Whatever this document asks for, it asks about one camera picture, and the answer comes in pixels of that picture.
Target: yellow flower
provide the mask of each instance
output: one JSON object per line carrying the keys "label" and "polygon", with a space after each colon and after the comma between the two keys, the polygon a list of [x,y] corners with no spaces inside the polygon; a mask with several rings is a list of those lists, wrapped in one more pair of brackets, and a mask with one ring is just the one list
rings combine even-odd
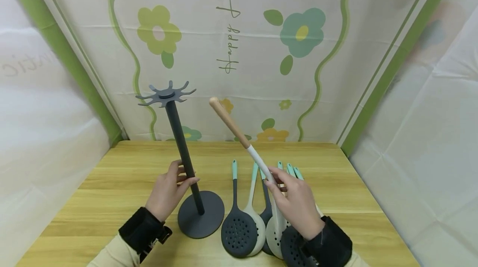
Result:
{"label": "yellow flower", "polygon": [[224,109],[226,109],[227,113],[230,114],[232,112],[232,109],[234,108],[234,105],[231,103],[231,101],[227,98],[224,98],[223,100],[220,101]]}
{"label": "yellow flower", "polygon": [[257,141],[285,141],[288,136],[288,131],[277,131],[274,128],[268,128],[257,135]]}

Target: backdrop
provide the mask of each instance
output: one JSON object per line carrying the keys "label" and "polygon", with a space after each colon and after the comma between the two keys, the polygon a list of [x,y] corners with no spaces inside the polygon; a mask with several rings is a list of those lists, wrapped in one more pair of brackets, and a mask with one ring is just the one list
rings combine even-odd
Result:
{"label": "backdrop", "polygon": [[10,267],[110,145],[19,2],[0,9],[0,266]]}
{"label": "backdrop", "polygon": [[439,0],[45,1],[129,138],[171,139],[135,95],[189,81],[189,140],[234,139],[216,95],[252,140],[347,152]]}
{"label": "backdrop", "polygon": [[422,266],[478,262],[478,0],[443,0],[351,162]]}

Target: silicone utensil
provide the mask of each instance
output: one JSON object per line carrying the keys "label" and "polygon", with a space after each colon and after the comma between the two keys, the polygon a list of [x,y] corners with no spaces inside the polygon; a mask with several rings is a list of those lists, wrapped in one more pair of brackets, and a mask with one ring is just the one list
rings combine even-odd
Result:
{"label": "silicone utensil", "polygon": [[[283,170],[283,165],[282,165],[282,162],[278,162],[277,163],[277,167],[281,170]],[[289,226],[289,222],[286,220],[285,221],[285,226],[284,226],[284,229],[280,232],[280,236],[282,237],[282,233],[284,232],[284,230]],[[278,258],[282,259],[283,258],[283,255],[282,255],[282,251],[281,251],[281,248],[280,248],[280,238],[277,238],[277,235],[276,235],[276,232],[273,230],[273,225],[268,225],[266,227],[266,241],[267,241],[267,244],[269,246],[269,248],[271,249],[271,252]]]}
{"label": "silicone utensil", "polygon": [[[262,172],[266,175],[267,180],[272,182],[274,185],[277,185],[276,180],[274,177],[271,175],[271,172],[268,170],[266,164],[262,160],[262,158],[259,156],[257,151],[252,147],[251,143],[248,141],[246,136],[240,131],[239,127],[236,125],[234,120],[229,116],[227,111],[222,107],[221,103],[219,102],[217,97],[211,97],[210,98],[210,106],[216,111],[217,115],[221,118],[221,120],[226,124],[226,126],[229,128],[229,130],[239,139],[239,142],[242,144],[242,147],[244,147],[249,155],[254,159],[254,161],[257,163],[259,168],[262,170]],[[266,239],[267,241],[270,241],[268,238],[269,236],[273,236],[273,238],[276,241],[280,241],[280,237],[282,236],[283,230],[285,230],[285,219],[282,216],[282,213],[279,211],[279,209],[276,206],[276,202],[274,199],[271,200],[271,209],[272,209],[272,214],[273,217],[271,220],[267,223],[266,227]],[[271,251],[273,254],[278,257],[282,258],[282,255],[280,254],[280,247],[273,247],[270,243],[268,243],[269,247],[271,248]]]}
{"label": "silicone utensil", "polygon": [[232,161],[232,185],[234,200],[232,208],[221,227],[222,246],[233,257],[246,257],[256,246],[257,230],[252,217],[239,210],[237,204],[238,166]]}
{"label": "silicone utensil", "polygon": [[[287,163],[287,172],[296,177],[293,167]],[[288,226],[280,238],[280,250],[288,267],[312,267],[317,266],[314,258],[306,257],[300,249],[302,236],[293,227]]]}
{"label": "silicone utensil", "polygon": [[[280,161],[277,163],[277,167],[282,169],[282,163]],[[264,224],[267,226],[268,221],[272,217],[271,201],[269,199],[267,186],[264,183],[264,180],[266,179],[266,175],[264,175],[262,170],[260,170],[260,172],[261,172],[261,178],[262,178],[262,189],[264,190],[264,199],[265,199],[265,202],[266,202],[266,208],[264,209],[264,211],[262,211],[262,213],[260,214],[260,217],[262,218],[262,220],[264,220]],[[267,239],[264,242],[264,246],[262,246],[262,251],[264,251],[268,255],[274,255],[271,252],[270,247],[268,246]]]}
{"label": "silicone utensil", "polygon": [[251,191],[249,191],[249,201],[247,202],[247,206],[244,208],[244,212],[249,214],[254,222],[256,223],[257,229],[257,242],[254,249],[248,254],[248,257],[252,257],[253,255],[258,254],[261,251],[262,246],[264,246],[264,242],[266,241],[266,225],[262,218],[254,211],[252,207],[252,200],[254,199],[254,190],[256,188],[256,179],[257,179],[257,172],[259,166],[257,163],[254,163],[254,167],[252,168],[252,180],[251,180]]}

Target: right hand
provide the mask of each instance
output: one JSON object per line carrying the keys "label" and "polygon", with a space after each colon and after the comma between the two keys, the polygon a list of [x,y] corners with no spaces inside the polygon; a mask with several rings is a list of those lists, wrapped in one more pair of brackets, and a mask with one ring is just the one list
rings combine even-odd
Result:
{"label": "right hand", "polygon": [[304,237],[311,240],[317,236],[325,226],[324,221],[315,207],[314,195],[305,181],[297,179],[277,167],[268,168],[277,184],[284,184],[279,188],[268,180],[264,180],[272,193],[280,212],[286,220]]}

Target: green stripe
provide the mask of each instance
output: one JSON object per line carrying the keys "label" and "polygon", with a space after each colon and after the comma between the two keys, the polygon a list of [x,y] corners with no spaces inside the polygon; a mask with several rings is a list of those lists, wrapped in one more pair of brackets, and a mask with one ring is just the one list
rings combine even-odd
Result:
{"label": "green stripe", "polygon": [[[133,60],[134,60],[135,66],[136,66],[136,69],[135,69],[134,75],[133,75],[134,93],[136,95],[141,95],[141,91],[139,90],[139,75],[141,73],[141,66],[139,65],[138,57],[136,57],[134,51],[129,46],[128,41],[126,41],[126,38],[123,35],[123,33],[122,33],[122,31],[119,27],[120,25],[118,23],[118,20],[116,18],[116,13],[115,13],[115,0],[108,0],[108,2],[109,2],[108,11],[110,12],[110,21],[111,21],[111,24],[113,25],[114,32],[115,32],[116,36],[118,37],[119,41],[123,44],[123,46],[129,51],[129,53],[133,57]],[[139,101],[142,104],[145,103],[144,100],[139,100]],[[156,120],[157,120],[156,112],[154,111],[154,109],[152,109],[151,106],[146,106],[146,108],[150,111],[151,117],[152,117],[152,120],[151,120],[151,123],[150,123],[151,139],[153,141],[156,141],[156,135],[154,133],[154,125],[155,125]]]}
{"label": "green stripe", "polygon": [[97,112],[103,123],[111,144],[122,140],[122,131],[106,107],[103,99],[85,71],[85,68],[68,43],[59,25],[51,15],[44,0],[19,0],[35,23],[44,40],[78,83],[88,102]]}
{"label": "green stripe", "polygon": [[340,139],[342,139],[342,136],[344,135],[345,130],[346,130],[347,127],[349,126],[349,124],[350,124],[350,122],[351,122],[353,116],[355,115],[355,112],[357,111],[357,109],[358,109],[358,107],[359,107],[359,104],[362,102],[363,98],[365,97],[365,94],[367,93],[368,89],[369,89],[370,86],[372,85],[372,82],[373,82],[373,80],[375,79],[375,76],[377,76],[377,73],[380,71],[380,69],[381,69],[383,63],[385,62],[385,60],[387,59],[387,57],[388,57],[390,51],[391,51],[392,48],[395,46],[395,42],[397,41],[398,37],[399,37],[400,34],[402,33],[403,28],[405,28],[405,25],[407,24],[408,19],[410,18],[410,16],[412,16],[412,13],[413,13],[413,11],[415,10],[416,5],[418,4],[418,2],[419,2],[419,0],[415,0],[415,2],[413,2],[412,7],[410,8],[409,12],[407,13],[407,16],[405,16],[405,19],[403,20],[402,25],[400,25],[400,28],[398,29],[398,32],[397,32],[397,34],[395,35],[395,38],[393,38],[393,40],[391,41],[388,50],[386,51],[385,55],[383,56],[382,60],[380,61],[380,64],[378,64],[377,69],[375,70],[374,74],[372,75],[372,78],[371,78],[370,81],[368,82],[368,85],[367,85],[367,87],[365,88],[364,92],[362,93],[362,96],[360,97],[358,103],[355,105],[355,108],[354,108],[354,110],[352,111],[352,114],[350,115],[349,120],[347,121],[347,123],[346,123],[344,129],[342,130],[342,133],[341,133],[340,136],[339,136],[339,139],[337,140],[337,144],[339,144]]}
{"label": "green stripe", "polygon": [[333,59],[337,52],[339,52],[340,48],[345,42],[346,36],[349,33],[349,0],[340,0],[340,12],[342,12],[342,29],[340,30],[339,39],[337,43],[330,51],[330,53],[320,62],[315,70],[314,74],[314,81],[315,81],[315,98],[314,102],[312,102],[311,106],[308,110],[306,110],[298,119],[298,128],[299,128],[299,141],[302,141],[304,138],[304,131],[302,129],[302,120],[314,109],[315,105],[317,105],[318,101],[320,100],[320,96],[322,94],[322,84],[320,82],[320,71],[324,66]]}
{"label": "green stripe", "polygon": [[377,82],[377,85],[373,89],[372,94],[366,101],[365,106],[363,107],[355,123],[353,124],[352,129],[350,129],[349,134],[345,138],[345,141],[342,144],[342,150],[346,156],[349,156],[352,153],[355,144],[359,140],[360,134],[365,129],[365,126],[367,125],[374,110],[380,102],[381,97],[386,92],[387,88],[390,85],[390,82],[392,81],[400,66],[406,60],[406,57],[417,42],[419,36],[421,35],[423,29],[427,25],[428,20],[430,19],[434,10],[437,8],[440,1],[441,0],[427,0],[420,12],[418,13],[418,16],[413,22],[412,27],[405,35],[405,38],[400,44],[397,52],[391,59],[390,64],[387,66],[385,72],[383,73],[383,76]]}

